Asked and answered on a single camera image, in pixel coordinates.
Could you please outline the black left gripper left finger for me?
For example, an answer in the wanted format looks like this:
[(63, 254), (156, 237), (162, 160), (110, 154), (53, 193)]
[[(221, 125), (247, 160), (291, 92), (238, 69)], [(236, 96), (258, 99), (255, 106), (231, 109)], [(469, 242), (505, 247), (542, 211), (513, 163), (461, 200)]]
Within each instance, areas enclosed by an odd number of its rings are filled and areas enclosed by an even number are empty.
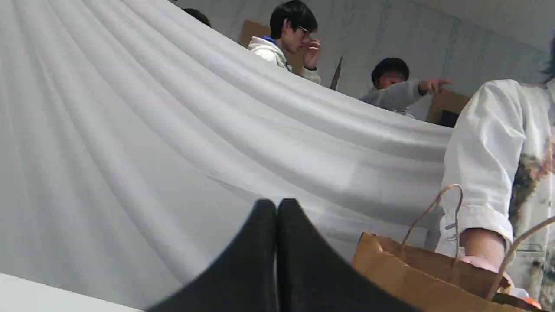
[(276, 312), (276, 206), (258, 200), (208, 268), (150, 312)]

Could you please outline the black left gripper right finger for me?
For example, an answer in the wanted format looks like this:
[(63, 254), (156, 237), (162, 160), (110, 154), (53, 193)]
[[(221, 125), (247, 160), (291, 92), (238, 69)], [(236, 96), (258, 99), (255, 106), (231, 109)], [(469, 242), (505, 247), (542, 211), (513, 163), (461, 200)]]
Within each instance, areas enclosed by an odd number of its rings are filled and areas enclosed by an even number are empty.
[(320, 235), (296, 199), (276, 217), (276, 272), (282, 312), (415, 312), (359, 274)]

